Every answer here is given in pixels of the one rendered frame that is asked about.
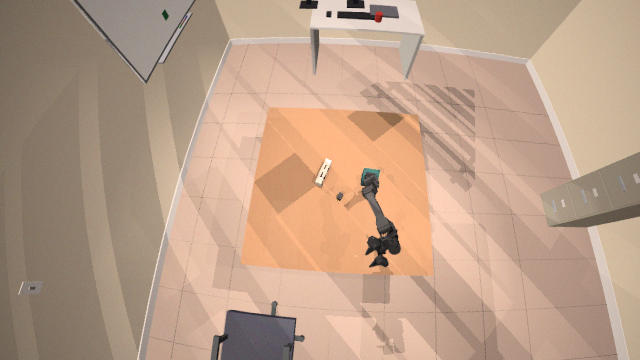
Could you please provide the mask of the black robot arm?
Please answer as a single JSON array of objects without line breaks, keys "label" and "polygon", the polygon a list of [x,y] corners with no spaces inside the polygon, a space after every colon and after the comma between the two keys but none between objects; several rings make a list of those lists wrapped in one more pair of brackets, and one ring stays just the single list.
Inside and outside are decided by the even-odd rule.
[{"label": "black robot arm", "polygon": [[[366,187],[362,189],[362,195],[367,199],[371,210],[376,217],[377,230],[381,237],[378,239],[369,238],[367,241],[368,246],[369,248],[378,251],[382,248],[382,244],[380,243],[380,239],[382,239],[382,241],[386,241],[388,245],[388,252],[392,255],[398,255],[401,250],[397,234],[398,229],[395,227],[394,223],[389,221],[389,219],[384,215],[375,198],[378,192],[377,189],[379,188],[379,180],[377,176],[375,176],[375,173],[367,172],[364,182]],[[381,234],[384,236],[382,237]]]}]

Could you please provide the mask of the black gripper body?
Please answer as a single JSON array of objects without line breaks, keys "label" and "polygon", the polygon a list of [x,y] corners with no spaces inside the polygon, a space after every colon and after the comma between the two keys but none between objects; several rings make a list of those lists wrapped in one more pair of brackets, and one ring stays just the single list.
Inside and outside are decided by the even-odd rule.
[{"label": "black gripper body", "polygon": [[[376,238],[374,236],[370,236],[369,238]],[[369,239],[368,238],[368,239]],[[376,238],[378,239],[378,238]],[[377,252],[377,256],[376,256],[376,261],[379,265],[383,266],[383,267],[387,267],[389,265],[389,262],[387,261],[387,259],[383,256],[383,254],[386,254],[386,251],[388,250],[388,245],[386,243],[386,241],[382,241],[382,239],[380,239],[380,243],[382,244],[382,248]]]}]

